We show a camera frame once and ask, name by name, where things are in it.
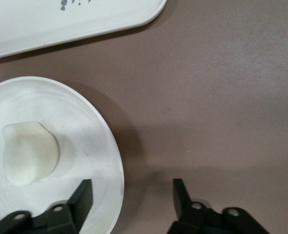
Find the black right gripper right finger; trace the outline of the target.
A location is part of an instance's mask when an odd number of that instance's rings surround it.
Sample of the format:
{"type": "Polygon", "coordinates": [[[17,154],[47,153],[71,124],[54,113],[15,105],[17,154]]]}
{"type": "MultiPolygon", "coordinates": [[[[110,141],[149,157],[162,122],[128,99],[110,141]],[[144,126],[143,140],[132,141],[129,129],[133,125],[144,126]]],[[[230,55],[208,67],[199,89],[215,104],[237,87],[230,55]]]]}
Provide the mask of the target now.
{"type": "Polygon", "coordinates": [[[267,234],[268,231],[246,210],[227,207],[222,213],[193,201],[182,179],[173,179],[173,203],[177,221],[169,234],[267,234]]]}

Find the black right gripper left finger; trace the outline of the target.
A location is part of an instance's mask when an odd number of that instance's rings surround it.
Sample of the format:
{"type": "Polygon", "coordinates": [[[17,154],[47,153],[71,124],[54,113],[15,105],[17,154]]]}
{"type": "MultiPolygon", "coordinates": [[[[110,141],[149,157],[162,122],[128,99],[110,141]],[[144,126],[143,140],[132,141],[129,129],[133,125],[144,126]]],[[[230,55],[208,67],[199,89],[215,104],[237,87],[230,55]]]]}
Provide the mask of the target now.
{"type": "Polygon", "coordinates": [[[29,211],[16,211],[0,220],[0,234],[77,234],[93,205],[92,181],[81,181],[66,202],[51,205],[32,217],[29,211]]]}

